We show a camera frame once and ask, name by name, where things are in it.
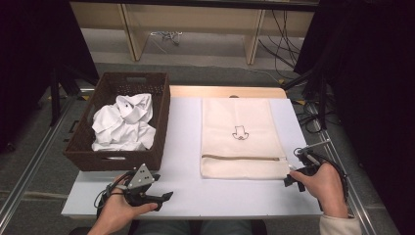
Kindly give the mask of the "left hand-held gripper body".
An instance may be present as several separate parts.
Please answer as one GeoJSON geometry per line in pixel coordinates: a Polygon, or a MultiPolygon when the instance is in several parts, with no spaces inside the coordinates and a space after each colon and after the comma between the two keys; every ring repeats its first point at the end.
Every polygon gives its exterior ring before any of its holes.
{"type": "Polygon", "coordinates": [[[154,182],[157,181],[153,181],[152,173],[145,164],[134,168],[128,173],[127,180],[123,183],[125,186],[123,193],[126,202],[132,207],[155,203],[157,204],[156,211],[159,211],[163,203],[161,197],[146,194],[154,182]]]}

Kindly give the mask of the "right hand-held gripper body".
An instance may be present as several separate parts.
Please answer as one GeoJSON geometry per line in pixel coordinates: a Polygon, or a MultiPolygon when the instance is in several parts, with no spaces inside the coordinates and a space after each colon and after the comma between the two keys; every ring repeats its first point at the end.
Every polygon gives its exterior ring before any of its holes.
{"type": "Polygon", "coordinates": [[[301,172],[307,176],[312,176],[318,171],[319,167],[322,164],[327,163],[329,160],[326,157],[314,151],[315,147],[325,145],[327,143],[328,140],[312,145],[307,145],[303,148],[295,148],[294,155],[303,164],[303,167],[299,168],[298,172],[301,172]]]}

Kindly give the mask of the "brown woven basket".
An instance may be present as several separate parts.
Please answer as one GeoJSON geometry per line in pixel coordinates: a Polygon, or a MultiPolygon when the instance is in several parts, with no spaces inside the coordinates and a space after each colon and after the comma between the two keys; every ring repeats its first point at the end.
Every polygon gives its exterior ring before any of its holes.
{"type": "Polygon", "coordinates": [[[82,171],[128,170],[145,164],[159,170],[167,131],[170,105],[169,78],[165,72],[105,72],[88,100],[64,155],[82,171]],[[143,151],[93,151],[93,116],[117,95],[150,93],[153,117],[149,125],[156,129],[154,144],[143,151]]]}

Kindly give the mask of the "white shirt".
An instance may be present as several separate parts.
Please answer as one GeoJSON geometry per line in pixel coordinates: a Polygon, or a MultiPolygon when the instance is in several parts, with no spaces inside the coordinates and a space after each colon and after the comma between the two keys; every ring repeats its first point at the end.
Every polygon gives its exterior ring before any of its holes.
{"type": "Polygon", "coordinates": [[[153,99],[149,93],[134,96],[118,95],[112,105],[105,105],[94,114],[93,151],[145,151],[153,147],[156,129],[153,99]]]}

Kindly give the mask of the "cream mesh laundry bag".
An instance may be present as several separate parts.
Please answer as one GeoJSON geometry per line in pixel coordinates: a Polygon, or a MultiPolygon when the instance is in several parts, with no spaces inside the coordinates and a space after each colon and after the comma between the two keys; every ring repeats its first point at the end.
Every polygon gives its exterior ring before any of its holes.
{"type": "Polygon", "coordinates": [[[203,100],[200,170],[202,177],[214,179],[286,177],[289,164],[268,100],[203,100]]]}

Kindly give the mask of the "person's right hand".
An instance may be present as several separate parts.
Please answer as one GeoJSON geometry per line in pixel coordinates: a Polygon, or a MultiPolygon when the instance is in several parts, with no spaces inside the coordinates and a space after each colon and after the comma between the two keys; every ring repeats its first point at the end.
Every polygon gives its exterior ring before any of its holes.
{"type": "Polygon", "coordinates": [[[348,218],[343,184],[338,172],[331,164],[321,165],[312,176],[304,175],[298,171],[291,171],[290,175],[301,182],[308,192],[320,202],[325,215],[348,218]]]}

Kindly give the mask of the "person's left hand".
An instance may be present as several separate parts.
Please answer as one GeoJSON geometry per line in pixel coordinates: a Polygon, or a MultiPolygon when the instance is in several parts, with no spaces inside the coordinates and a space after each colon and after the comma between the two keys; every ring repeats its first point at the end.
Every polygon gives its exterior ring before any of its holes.
{"type": "Polygon", "coordinates": [[[96,224],[99,226],[120,229],[125,227],[133,218],[138,215],[154,211],[157,204],[150,203],[140,207],[131,207],[122,194],[122,190],[115,188],[112,195],[107,199],[96,224]]]}

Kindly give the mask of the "person's legs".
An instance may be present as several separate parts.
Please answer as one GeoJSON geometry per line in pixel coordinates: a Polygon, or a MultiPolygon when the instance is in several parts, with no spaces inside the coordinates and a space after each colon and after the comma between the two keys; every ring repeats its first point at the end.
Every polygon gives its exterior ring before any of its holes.
{"type": "Polygon", "coordinates": [[[141,220],[133,235],[254,235],[249,220],[141,220]]]}

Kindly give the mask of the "black metal stand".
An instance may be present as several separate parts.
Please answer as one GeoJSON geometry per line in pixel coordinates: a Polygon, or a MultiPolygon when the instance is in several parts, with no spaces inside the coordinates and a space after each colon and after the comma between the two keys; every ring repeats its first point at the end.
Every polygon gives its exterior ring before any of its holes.
{"type": "Polygon", "coordinates": [[[52,120],[50,125],[54,126],[61,116],[61,95],[60,87],[63,87],[69,96],[77,96],[80,88],[76,83],[77,79],[82,79],[91,85],[96,85],[99,80],[97,73],[89,75],[81,70],[77,70],[69,65],[59,65],[54,67],[50,73],[50,93],[52,100],[52,120]]]}
{"type": "Polygon", "coordinates": [[[322,70],[309,70],[294,80],[283,84],[281,88],[285,91],[288,91],[294,86],[299,85],[303,82],[305,83],[305,86],[301,92],[301,95],[306,101],[318,101],[317,119],[320,123],[321,128],[326,129],[327,79],[324,76],[322,70]]]}

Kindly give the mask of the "black curtain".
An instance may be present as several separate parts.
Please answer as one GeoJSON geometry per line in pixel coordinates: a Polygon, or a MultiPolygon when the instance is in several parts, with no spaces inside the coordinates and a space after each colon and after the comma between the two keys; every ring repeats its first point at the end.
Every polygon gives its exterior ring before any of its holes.
{"type": "Polygon", "coordinates": [[[327,65],[338,116],[400,235],[415,235],[415,0],[319,0],[296,66],[327,65]]]}
{"type": "Polygon", "coordinates": [[[0,152],[47,88],[79,92],[99,80],[69,0],[0,0],[0,152]]]}

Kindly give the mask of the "beige wooden shelf unit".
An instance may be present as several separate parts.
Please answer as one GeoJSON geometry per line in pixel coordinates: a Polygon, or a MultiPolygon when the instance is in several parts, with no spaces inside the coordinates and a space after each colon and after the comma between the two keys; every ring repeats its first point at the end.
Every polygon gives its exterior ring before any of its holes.
{"type": "Polygon", "coordinates": [[[254,62],[261,35],[304,37],[313,14],[288,10],[156,6],[70,0],[81,28],[122,29],[130,55],[141,58],[153,31],[242,34],[246,60],[254,62]]]}

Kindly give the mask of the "metal floor rail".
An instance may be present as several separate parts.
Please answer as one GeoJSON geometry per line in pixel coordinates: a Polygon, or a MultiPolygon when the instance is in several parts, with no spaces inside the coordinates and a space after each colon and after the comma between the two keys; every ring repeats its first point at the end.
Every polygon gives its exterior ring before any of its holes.
{"type": "Polygon", "coordinates": [[[332,138],[327,129],[323,127],[323,122],[318,118],[313,122],[313,126],[316,129],[319,129],[319,138],[321,141],[328,141],[328,144],[324,145],[324,150],[328,155],[328,159],[335,163],[346,175],[346,182],[348,185],[348,193],[347,193],[347,204],[349,208],[353,212],[353,214],[359,218],[361,226],[362,226],[362,234],[363,235],[378,235],[375,231],[375,227],[369,217],[367,210],[364,208],[361,199],[359,198],[357,191],[355,190],[350,177],[351,174],[345,168],[344,163],[342,162],[338,151],[332,141],[332,138]]]}
{"type": "Polygon", "coordinates": [[[61,108],[61,115],[52,125],[48,126],[47,132],[40,138],[41,142],[37,146],[35,152],[31,155],[27,165],[24,167],[19,180],[4,199],[4,204],[0,208],[0,234],[6,230],[8,224],[10,223],[26,189],[29,187],[35,174],[38,172],[38,169],[43,163],[47,152],[56,139],[57,133],[59,132],[67,113],[75,101],[76,97],[69,96],[66,98],[63,103],[63,107],[61,108]]]}

